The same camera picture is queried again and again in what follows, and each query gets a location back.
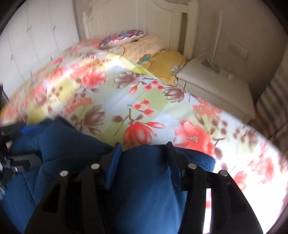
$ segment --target drawer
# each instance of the drawer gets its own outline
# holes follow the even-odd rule
[[[236,116],[239,119],[244,119],[245,114],[236,106],[231,105],[227,101],[221,99],[220,97],[216,96],[215,94],[212,94],[205,89],[202,89],[196,85],[193,85],[191,83],[186,82],[184,90],[186,92],[189,92],[199,98],[202,98],[203,100],[211,103],[212,105],[217,106],[218,108]]]

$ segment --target yellow pillow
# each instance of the yellow pillow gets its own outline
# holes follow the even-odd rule
[[[147,68],[163,82],[175,86],[175,74],[187,63],[183,55],[175,50],[162,50],[149,59],[151,65]]]

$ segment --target metal rivet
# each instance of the metal rivet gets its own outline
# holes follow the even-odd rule
[[[68,175],[68,171],[61,171],[60,176],[64,177]]]
[[[188,164],[188,167],[190,168],[190,169],[196,169],[197,168],[197,165],[195,164],[195,163],[189,163]]]
[[[228,176],[228,172],[225,171],[225,170],[221,170],[221,171],[220,171],[220,175],[222,175],[222,176]]]
[[[98,164],[98,163],[94,163],[94,164],[92,164],[92,166],[91,166],[91,168],[93,169],[93,170],[96,170],[96,169],[98,169],[100,167],[100,165]]]

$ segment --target beige pillow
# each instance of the beige pillow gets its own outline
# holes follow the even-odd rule
[[[140,63],[149,60],[160,50],[165,49],[165,42],[156,36],[146,35],[138,41],[111,48],[108,51],[114,54],[121,54],[133,63]]]

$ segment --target curtain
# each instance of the curtain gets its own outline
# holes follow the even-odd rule
[[[256,104],[249,124],[288,156],[288,46],[274,78]]]

